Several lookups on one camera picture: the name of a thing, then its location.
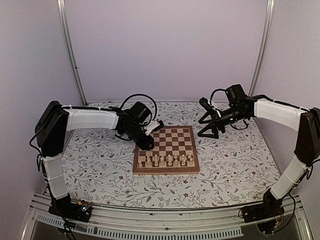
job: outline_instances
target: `wooden chessboard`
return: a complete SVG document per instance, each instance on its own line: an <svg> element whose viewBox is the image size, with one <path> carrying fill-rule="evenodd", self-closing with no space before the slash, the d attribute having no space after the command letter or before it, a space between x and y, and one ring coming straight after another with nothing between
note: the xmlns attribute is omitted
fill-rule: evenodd
<svg viewBox="0 0 320 240"><path fill-rule="evenodd" d="M199 162L195 145L192 126L165 126L164 128L150 134L154 138L154 149L141 150L135 147L133 160L133 174L135 175L182 175L198 174ZM165 163L155 164L155 155L164 156ZM168 156L177 155L176 166L169 163ZM182 166L182 156L185 155L186 162ZM147 166L147 157L150 157L152 165Z"/></svg>

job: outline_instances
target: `floral tablecloth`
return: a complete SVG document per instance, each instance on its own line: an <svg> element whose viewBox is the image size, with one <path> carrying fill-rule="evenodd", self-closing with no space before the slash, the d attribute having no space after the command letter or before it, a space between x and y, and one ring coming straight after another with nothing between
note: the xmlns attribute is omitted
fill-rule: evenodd
<svg viewBox="0 0 320 240"><path fill-rule="evenodd" d="M91 106L118 106L95 103ZM152 104L146 103L153 111ZM74 199L136 208L203 208L259 201L280 173L254 120L246 130L226 127L219 139L198 137L205 113L196 102L159 102L165 125L191 125L200 173L133 175L135 144L106 129L76 130L62 157L67 189ZM221 109L227 104L219 104Z"/></svg>

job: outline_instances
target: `chessboard frame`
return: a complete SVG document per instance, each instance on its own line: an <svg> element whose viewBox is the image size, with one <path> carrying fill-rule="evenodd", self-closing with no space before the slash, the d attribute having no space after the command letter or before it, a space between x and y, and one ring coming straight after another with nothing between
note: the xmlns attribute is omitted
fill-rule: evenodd
<svg viewBox="0 0 320 240"><path fill-rule="evenodd" d="M188 174L198 174L200 172L197 149L196 149L196 142L194 137L193 128L190 125L187 126L165 126L162 129L158 130L157 132L151 133L157 134L160 133L163 129L189 129L190 140L191 140L191 150L193 155L194 166L179 166L179 167L138 167L138 158L139 152L147 152L142 151L136 145L134 150L134 160L133 160L133 174L134 175L188 175Z"/></svg>

